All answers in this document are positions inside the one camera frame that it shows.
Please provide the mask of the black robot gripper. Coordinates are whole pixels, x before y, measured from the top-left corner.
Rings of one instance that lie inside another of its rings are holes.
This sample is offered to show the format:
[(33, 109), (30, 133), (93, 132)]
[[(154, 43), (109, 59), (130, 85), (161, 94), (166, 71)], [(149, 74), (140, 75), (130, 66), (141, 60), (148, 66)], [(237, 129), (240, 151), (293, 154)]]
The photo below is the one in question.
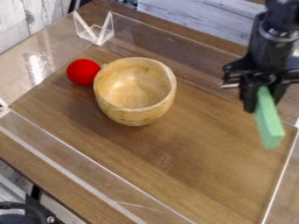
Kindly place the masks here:
[[(281, 72), (292, 58), (297, 40), (297, 32), (270, 33), (264, 28), (256, 27), (250, 32), (246, 54), (222, 67), (221, 86), (224, 88), (238, 87), (238, 99), (242, 101), (242, 109), (248, 113), (254, 112), (257, 90), (266, 86), (268, 82), (260, 77), (245, 74)], [(274, 79), (270, 82), (268, 89), (274, 104), (280, 102), (289, 85), (288, 80)]]

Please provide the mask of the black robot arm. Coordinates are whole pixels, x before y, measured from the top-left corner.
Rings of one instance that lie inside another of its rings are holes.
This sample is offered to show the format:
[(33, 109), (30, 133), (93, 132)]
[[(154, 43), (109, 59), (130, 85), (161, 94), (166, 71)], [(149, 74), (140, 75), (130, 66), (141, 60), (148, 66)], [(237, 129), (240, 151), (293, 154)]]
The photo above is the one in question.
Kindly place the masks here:
[(257, 90), (266, 87), (277, 104), (288, 87), (299, 83), (299, 0), (265, 0), (256, 14), (245, 55), (222, 66), (221, 86), (238, 88), (242, 108), (257, 107)]

